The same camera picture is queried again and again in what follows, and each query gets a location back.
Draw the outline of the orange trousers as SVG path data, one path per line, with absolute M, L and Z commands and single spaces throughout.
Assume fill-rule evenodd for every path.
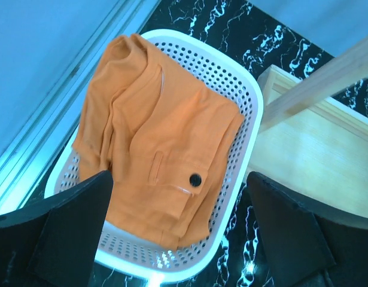
M 107 170 L 106 219 L 176 250 L 209 235 L 238 106 L 210 90 L 140 35 L 105 50 L 89 84 L 73 143 L 79 179 Z

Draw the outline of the wooden clothes rack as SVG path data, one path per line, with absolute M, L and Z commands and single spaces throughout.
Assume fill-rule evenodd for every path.
M 258 78 L 264 116 L 247 170 L 368 218 L 368 118 L 334 97 L 368 77 L 368 36 L 300 80 L 271 65 Z

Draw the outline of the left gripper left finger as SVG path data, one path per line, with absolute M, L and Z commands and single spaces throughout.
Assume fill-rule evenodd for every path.
M 0 215 L 0 286 L 87 286 L 112 186 L 103 171 Z

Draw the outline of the white perforated plastic basket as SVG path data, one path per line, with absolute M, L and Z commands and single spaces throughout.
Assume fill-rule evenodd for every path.
M 222 52 L 169 29 L 120 36 L 44 195 L 109 171 L 96 261 L 158 283 L 189 279 L 218 249 L 262 115 L 257 81 Z

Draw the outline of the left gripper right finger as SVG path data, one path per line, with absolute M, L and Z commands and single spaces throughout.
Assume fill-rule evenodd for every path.
M 247 177 L 275 286 L 368 286 L 368 218 Z

